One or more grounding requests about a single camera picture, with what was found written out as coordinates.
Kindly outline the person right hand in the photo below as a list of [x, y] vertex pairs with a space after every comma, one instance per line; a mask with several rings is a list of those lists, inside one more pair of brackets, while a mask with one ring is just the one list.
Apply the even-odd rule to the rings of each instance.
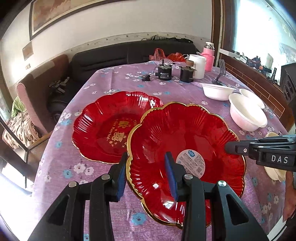
[[293, 173], [287, 171], [285, 175], [285, 206], [283, 209], [283, 221], [286, 221], [289, 217], [291, 217], [293, 212], [295, 211], [296, 193], [293, 181]]

